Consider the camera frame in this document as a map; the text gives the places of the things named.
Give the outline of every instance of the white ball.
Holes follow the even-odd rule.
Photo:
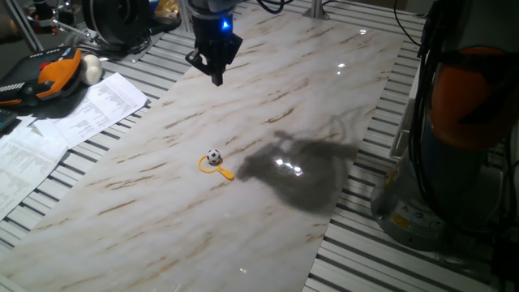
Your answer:
[[[209,150],[208,160],[210,164],[218,164],[221,160],[221,155],[216,149]]]
[[[99,82],[101,75],[103,75],[103,67],[99,58],[94,55],[86,55],[81,60],[81,81],[86,85],[94,85]]]

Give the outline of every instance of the paper document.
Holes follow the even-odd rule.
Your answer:
[[[0,139],[0,220],[43,182],[66,152],[28,128]]]
[[[20,123],[16,126],[17,129],[28,127],[32,122],[36,121],[36,117],[33,117],[32,115],[18,116],[17,119],[20,120]]]
[[[146,100],[139,89],[117,73],[91,86],[65,118],[40,120],[34,125],[44,137],[73,148],[142,108]]]

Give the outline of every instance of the black cable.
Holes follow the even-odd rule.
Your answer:
[[[504,177],[506,178],[508,175],[510,175],[510,171],[515,171],[515,168],[519,165],[519,161],[513,162],[513,164],[508,168],[507,172],[504,174]]]
[[[397,4],[398,4],[398,0],[395,0],[395,5],[393,6],[392,8],[392,12],[394,13],[395,15],[395,19],[397,20],[397,23],[398,23],[398,26],[402,29],[402,31],[405,33],[405,35],[417,46],[420,46],[420,44],[415,41],[410,35],[409,33],[407,33],[407,31],[405,30],[405,28],[401,25],[400,23],[400,20],[398,20],[398,15],[397,15]]]
[[[504,201],[504,191],[506,188],[504,187],[504,184],[508,180],[508,188],[509,190],[509,212],[507,217],[501,216],[500,220],[500,232],[504,232],[508,230],[510,227],[513,226],[514,221],[517,217],[517,193],[516,193],[516,186],[514,182],[514,176],[515,176],[515,168],[517,165],[519,165],[519,161],[515,161],[512,164],[511,156],[512,156],[512,135],[508,135],[505,145],[504,145],[504,151],[506,156],[506,163],[507,163],[507,171],[503,176],[503,194],[501,196],[501,201]]]
[[[272,5],[281,5],[281,2],[275,2],[275,1],[270,1],[270,0],[261,0],[261,1],[265,2],[265,3],[268,3],[268,4],[272,4]],[[285,5],[290,4],[293,1],[294,0],[289,0],[289,1],[285,2]]]
[[[321,4],[321,8],[323,8],[324,5],[328,5],[330,3],[342,3],[342,4],[347,4],[343,1],[337,1],[337,0],[328,0],[328,1],[325,1],[323,4]]]
[[[266,0],[257,0],[259,5],[261,7],[263,7],[263,9],[265,9],[268,13],[272,13],[272,14],[279,14],[280,12],[283,11],[283,8],[285,7],[285,0],[281,0],[279,2],[279,7],[277,8],[277,10],[272,10],[270,9],[267,5],[265,5],[264,1],[267,2]]]

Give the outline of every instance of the soccer ball keychain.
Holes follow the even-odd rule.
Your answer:
[[[203,167],[202,167],[202,160],[204,158],[207,158],[208,161],[209,161],[209,164],[211,165],[216,165],[218,164],[218,166],[216,167],[216,169],[214,170],[205,170]],[[221,155],[220,153],[218,152],[218,150],[215,150],[215,149],[211,149],[209,150],[209,153],[208,155],[204,155],[200,158],[200,160],[198,160],[198,168],[200,168],[200,170],[202,170],[203,172],[207,173],[207,174],[210,174],[210,173],[213,173],[213,172],[219,172],[221,174],[223,174],[223,176],[225,176],[225,178],[229,179],[229,180],[233,180],[234,179],[234,175],[231,174],[230,171],[226,170],[226,169],[223,169],[221,168],[221,164],[223,163],[223,160],[221,159]]]

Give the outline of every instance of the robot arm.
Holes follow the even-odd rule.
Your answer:
[[[238,2],[188,0],[195,32],[195,50],[186,56],[186,61],[210,75],[216,86],[223,84],[225,67],[234,60],[242,44],[242,38],[233,33],[234,5]]]

